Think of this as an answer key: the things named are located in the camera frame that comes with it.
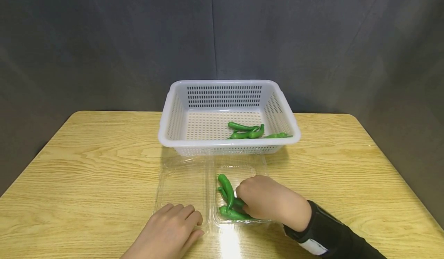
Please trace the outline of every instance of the wood grain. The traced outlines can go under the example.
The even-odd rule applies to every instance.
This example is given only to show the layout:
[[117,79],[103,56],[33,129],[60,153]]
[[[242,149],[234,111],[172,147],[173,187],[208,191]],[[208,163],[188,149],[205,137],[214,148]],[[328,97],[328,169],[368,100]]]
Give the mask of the wood grain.
[[[154,206],[161,113],[75,113],[0,198],[1,258],[118,258]],[[269,175],[315,200],[388,258],[439,258],[444,233],[359,122],[296,114],[302,139]],[[315,258],[278,224],[212,226],[187,258]]]

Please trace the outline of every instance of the finger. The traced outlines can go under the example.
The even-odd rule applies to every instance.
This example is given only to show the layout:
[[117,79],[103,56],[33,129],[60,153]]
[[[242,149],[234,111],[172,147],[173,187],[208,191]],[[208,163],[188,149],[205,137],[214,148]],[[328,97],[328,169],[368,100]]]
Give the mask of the finger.
[[248,205],[245,204],[245,205],[242,207],[242,210],[244,210],[244,212],[247,213],[248,215],[250,214],[250,211],[249,211],[249,207],[248,207]]
[[236,197],[242,199],[242,192],[243,192],[243,187],[241,185],[237,186],[236,188]]
[[157,212],[155,212],[155,214],[164,214],[164,213],[168,212],[169,210],[171,210],[172,207],[174,207],[174,205],[171,203],[168,203],[165,206],[163,206],[161,209],[158,209]]
[[177,204],[175,207],[171,208],[168,211],[168,214],[169,215],[177,215],[178,212],[180,212],[180,210],[182,210],[182,209],[183,209],[183,205],[182,204]]
[[190,247],[203,235],[205,234],[202,230],[194,230],[190,236],[188,237],[187,241],[183,245],[182,249],[180,250],[180,258],[182,258],[185,253],[190,249]]
[[195,211],[194,206],[188,205],[184,209],[180,210],[179,215],[183,217],[183,219],[188,218]]
[[204,219],[198,210],[192,212],[192,214],[187,218],[187,226],[190,229],[193,229],[196,225],[202,225],[202,222],[204,222]]

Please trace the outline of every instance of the left hand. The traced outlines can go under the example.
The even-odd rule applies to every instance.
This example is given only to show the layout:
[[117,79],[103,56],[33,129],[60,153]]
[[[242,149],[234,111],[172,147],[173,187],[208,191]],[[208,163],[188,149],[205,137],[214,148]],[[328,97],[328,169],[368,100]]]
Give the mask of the left hand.
[[202,214],[192,205],[166,204],[155,212],[121,259],[179,259],[203,234],[193,230]]

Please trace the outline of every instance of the green pepper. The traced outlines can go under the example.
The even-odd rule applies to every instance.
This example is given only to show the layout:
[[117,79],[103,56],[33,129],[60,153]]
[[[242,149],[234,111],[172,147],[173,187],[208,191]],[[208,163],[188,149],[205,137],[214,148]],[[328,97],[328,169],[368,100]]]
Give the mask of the green pepper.
[[225,174],[219,174],[217,176],[217,180],[219,180],[220,184],[222,185],[222,188],[224,189],[225,193],[227,194],[228,209],[231,209],[231,207],[233,207],[233,203],[234,203],[233,186],[231,186],[230,180],[228,180],[228,178],[227,178],[227,176],[225,176]]
[[279,134],[270,134],[268,136],[265,136],[264,138],[265,139],[276,139],[276,138],[290,138],[290,137],[292,137],[292,135],[282,132]]
[[257,139],[260,138],[263,134],[264,134],[264,129],[265,125],[261,124],[261,128],[258,131],[251,131],[248,133],[248,137],[250,139]]
[[245,126],[245,125],[241,125],[241,124],[237,124],[233,121],[228,122],[228,127],[233,129],[233,130],[238,130],[238,131],[254,131],[256,129],[259,128],[259,126]]
[[[225,190],[222,187],[217,188],[217,190],[221,193],[224,200],[227,201],[228,197],[227,197],[227,193],[225,192]],[[245,202],[242,199],[237,198],[237,197],[234,198],[233,207],[235,207],[235,206],[237,207],[236,211],[239,212],[239,209],[243,211],[244,205],[245,205]]]
[[236,212],[235,210],[230,210],[230,209],[228,209],[228,207],[226,205],[224,205],[222,207],[219,207],[219,212],[221,213],[221,215],[224,218],[230,219],[230,220],[249,220],[249,219],[254,219],[250,215],[242,214],[242,213]]
[[241,140],[241,139],[248,139],[249,136],[249,132],[246,133],[238,133],[237,131],[234,131],[233,134],[231,134],[231,136],[228,138],[231,140]]

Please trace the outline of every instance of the gray backdrop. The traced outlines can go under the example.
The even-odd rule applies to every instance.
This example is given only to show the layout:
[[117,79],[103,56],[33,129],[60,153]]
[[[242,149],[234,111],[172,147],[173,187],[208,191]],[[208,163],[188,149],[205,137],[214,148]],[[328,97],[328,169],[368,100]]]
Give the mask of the gray backdrop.
[[444,225],[441,0],[0,0],[0,192],[78,110],[184,79],[272,79],[356,116]]

